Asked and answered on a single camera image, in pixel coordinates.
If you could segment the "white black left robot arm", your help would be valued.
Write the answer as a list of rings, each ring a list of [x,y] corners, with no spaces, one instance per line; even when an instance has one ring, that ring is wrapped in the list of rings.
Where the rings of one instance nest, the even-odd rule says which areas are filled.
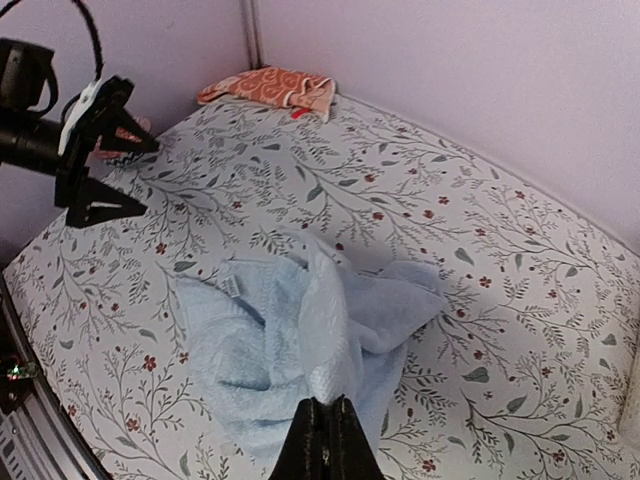
[[[86,161],[99,145],[108,151],[151,153],[159,143],[126,110],[134,84],[119,76],[91,82],[65,121],[36,111],[45,86],[58,99],[54,52],[14,39],[1,40],[1,160],[55,178],[54,205],[66,224],[86,228],[142,216],[140,201],[92,178]]]

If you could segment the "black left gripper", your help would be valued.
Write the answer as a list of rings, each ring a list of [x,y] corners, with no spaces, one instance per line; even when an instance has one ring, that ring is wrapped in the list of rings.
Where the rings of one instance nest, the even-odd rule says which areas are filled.
[[[134,84],[113,76],[103,84],[98,98],[73,129],[66,151],[59,156],[56,170],[54,204],[66,210],[65,224],[84,229],[112,220],[142,216],[147,206],[125,193],[88,175],[88,154],[101,141],[104,150],[151,153],[159,150],[158,141],[146,132],[126,110]],[[61,121],[78,98],[76,94],[63,108]],[[123,128],[140,139],[118,139]]]

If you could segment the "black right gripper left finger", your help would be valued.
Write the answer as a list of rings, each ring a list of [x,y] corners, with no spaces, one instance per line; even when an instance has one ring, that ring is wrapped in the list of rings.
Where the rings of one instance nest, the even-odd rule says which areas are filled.
[[[271,480],[320,480],[330,471],[330,408],[315,398],[295,411]]]

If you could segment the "light blue terry towel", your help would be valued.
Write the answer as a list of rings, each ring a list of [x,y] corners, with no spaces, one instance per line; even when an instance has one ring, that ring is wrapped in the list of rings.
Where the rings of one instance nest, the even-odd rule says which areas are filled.
[[[223,434],[267,465],[308,398],[350,399],[376,447],[409,339],[444,306],[431,265],[360,273],[321,240],[299,240],[300,254],[228,260],[214,283],[175,286],[196,387]]]

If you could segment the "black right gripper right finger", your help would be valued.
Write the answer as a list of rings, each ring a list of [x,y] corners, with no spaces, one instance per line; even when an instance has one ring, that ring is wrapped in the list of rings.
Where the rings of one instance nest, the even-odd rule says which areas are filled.
[[[375,455],[359,422],[353,403],[339,397],[329,408],[327,478],[382,480]]]

